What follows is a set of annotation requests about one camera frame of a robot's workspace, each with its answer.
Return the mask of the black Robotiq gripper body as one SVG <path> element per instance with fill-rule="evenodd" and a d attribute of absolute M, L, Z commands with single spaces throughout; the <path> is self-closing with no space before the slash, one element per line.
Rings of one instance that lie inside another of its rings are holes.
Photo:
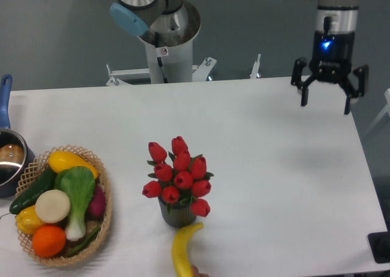
<path fill-rule="evenodd" d="M 320 82 L 345 82 L 352 69 L 355 33 L 330 34 L 315 31 L 313 53 L 309 62 L 312 77 Z"/>

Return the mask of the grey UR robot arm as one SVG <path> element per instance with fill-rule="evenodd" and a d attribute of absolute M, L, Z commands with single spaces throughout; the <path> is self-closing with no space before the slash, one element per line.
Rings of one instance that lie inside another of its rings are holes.
<path fill-rule="evenodd" d="M 294 62 L 291 84 L 308 102 L 314 81 L 339 85 L 346 94 L 344 111 L 365 95 L 369 67 L 352 66 L 360 0 L 316 0 L 317 18 L 311 60 Z M 193 67 L 193 40 L 200 31 L 200 15 L 186 0 L 116 0 L 110 7 L 115 23 L 144 44 L 154 84 L 204 81 L 211 70 Z"/>

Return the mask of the person's hand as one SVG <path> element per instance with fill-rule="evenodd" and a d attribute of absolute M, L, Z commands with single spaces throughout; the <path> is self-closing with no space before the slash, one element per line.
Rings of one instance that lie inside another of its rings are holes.
<path fill-rule="evenodd" d="M 207 273 L 201 273 L 195 265 L 191 266 L 191 271 L 192 271 L 193 277 L 210 277 L 210 275 Z"/>

